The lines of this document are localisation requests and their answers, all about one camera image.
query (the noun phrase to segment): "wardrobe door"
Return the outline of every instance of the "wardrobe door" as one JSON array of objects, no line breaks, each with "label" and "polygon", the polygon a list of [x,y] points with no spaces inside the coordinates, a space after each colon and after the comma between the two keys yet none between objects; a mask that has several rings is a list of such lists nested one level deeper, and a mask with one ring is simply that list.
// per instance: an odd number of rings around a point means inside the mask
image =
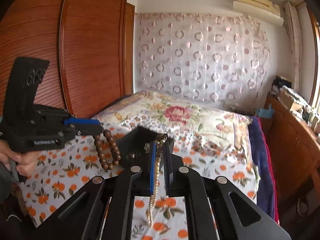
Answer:
[{"label": "wardrobe door", "polygon": [[0,22],[0,115],[17,57],[50,60],[35,103],[65,108],[58,60],[58,32],[63,0],[14,0]]},{"label": "wardrobe door", "polygon": [[125,4],[124,16],[124,94],[133,94],[133,23],[134,5]]},{"label": "wardrobe door", "polygon": [[70,113],[90,117],[124,95],[126,0],[64,0],[60,69]]}]

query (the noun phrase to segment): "cardboard box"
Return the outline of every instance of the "cardboard box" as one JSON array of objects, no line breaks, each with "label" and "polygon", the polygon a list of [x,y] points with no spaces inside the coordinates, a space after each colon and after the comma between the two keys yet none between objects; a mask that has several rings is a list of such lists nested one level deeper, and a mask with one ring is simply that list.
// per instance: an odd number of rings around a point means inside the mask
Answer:
[{"label": "cardboard box", "polygon": [[273,14],[280,16],[279,5],[273,3],[269,0],[237,0],[237,1],[251,4],[253,6],[262,8],[266,11],[272,12]]},{"label": "cardboard box", "polygon": [[299,101],[297,101],[295,98],[290,96],[284,90],[280,92],[280,99],[282,103],[285,105],[285,107],[288,108],[289,111],[300,112],[303,107],[303,105],[301,105]]}]

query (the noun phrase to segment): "bed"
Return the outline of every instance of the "bed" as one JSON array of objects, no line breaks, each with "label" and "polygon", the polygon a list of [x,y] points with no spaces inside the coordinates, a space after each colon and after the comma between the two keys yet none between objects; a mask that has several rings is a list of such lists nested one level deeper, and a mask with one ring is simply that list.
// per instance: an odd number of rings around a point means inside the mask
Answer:
[{"label": "bed", "polygon": [[[204,177],[226,176],[277,219],[273,175],[257,118],[203,108],[152,91],[140,91],[123,99],[95,118],[111,130],[115,138],[123,137],[137,125],[167,132],[175,140],[173,153],[180,155],[186,166]],[[112,159],[106,142],[103,150]],[[34,225],[41,225],[92,177],[100,175],[107,179],[122,170],[116,166],[108,173],[103,171],[92,137],[78,137],[64,149],[42,152],[35,172],[20,184]],[[163,175],[159,181],[155,223],[151,228],[146,225],[148,198],[135,199],[132,239],[188,237],[183,198],[166,197]]]}]

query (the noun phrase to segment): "fingernail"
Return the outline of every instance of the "fingernail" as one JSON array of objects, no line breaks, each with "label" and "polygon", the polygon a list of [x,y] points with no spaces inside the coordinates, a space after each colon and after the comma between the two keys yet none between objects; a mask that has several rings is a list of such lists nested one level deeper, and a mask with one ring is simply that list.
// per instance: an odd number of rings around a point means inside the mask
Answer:
[{"label": "fingernail", "polygon": [[17,153],[13,156],[13,159],[17,162],[17,163],[20,163],[21,162],[21,154],[20,153]]}]

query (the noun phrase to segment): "curtain with circle pattern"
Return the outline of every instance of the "curtain with circle pattern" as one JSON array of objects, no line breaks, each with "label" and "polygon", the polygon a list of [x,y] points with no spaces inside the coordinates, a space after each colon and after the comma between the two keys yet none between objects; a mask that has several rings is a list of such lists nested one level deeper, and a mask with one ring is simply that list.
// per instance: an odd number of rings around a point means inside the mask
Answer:
[{"label": "curtain with circle pattern", "polygon": [[252,109],[269,66],[267,35],[248,17],[142,13],[140,83],[217,108]]}]

